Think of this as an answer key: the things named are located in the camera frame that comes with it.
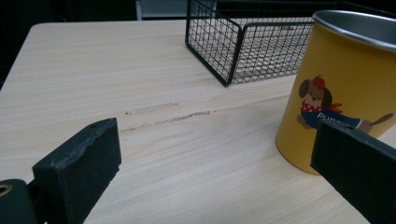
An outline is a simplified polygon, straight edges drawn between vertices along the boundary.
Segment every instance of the dog's head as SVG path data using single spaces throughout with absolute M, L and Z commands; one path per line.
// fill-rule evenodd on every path
M 324 80 L 321 77 L 303 81 L 300 85 L 299 95 L 312 106 L 328 108 L 332 104 L 332 94 L 324 87 Z

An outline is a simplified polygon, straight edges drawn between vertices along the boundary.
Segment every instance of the light wood tabletop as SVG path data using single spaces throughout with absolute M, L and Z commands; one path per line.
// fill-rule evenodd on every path
M 53 149 L 117 118 L 120 171 L 86 223 L 366 223 L 276 149 L 294 76 L 224 88 L 184 34 L 185 21 L 33 27 L 0 92 L 1 179 L 32 181 Z

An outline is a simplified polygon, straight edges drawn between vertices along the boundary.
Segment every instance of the wire basket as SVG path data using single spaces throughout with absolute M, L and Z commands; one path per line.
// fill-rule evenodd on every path
M 189 0 L 186 45 L 224 86 L 295 75 L 321 9 L 394 16 L 348 2 Z

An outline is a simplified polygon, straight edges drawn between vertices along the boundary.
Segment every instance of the dachshund illustration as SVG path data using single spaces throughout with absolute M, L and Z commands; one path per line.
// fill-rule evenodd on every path
M 321 119 L 329 119 L 342 122 L 368 133 L 376 124 L 382 123 L 393 117 L 393 113 L 389 113 L 371 122 L 366 119 L 354 119 L 342 115 L 342 111 L 337 108 L 341 104 L 332 103 L 332 94 L 325 87 L 325 81 L 320 76 L 303 81 L 300 85 L 299 95 L 304 100 L 301 104 L 301 115 L 297 116 L 297 120 L 306 129 L 316 129 Z

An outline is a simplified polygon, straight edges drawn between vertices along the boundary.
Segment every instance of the cup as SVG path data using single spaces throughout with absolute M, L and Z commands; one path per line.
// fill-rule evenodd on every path
M 295 78 L 276 145 L 310 174 L 318 123 L 334 120 L 378 137 L 396 123 L 396 20 L 323 10 Z

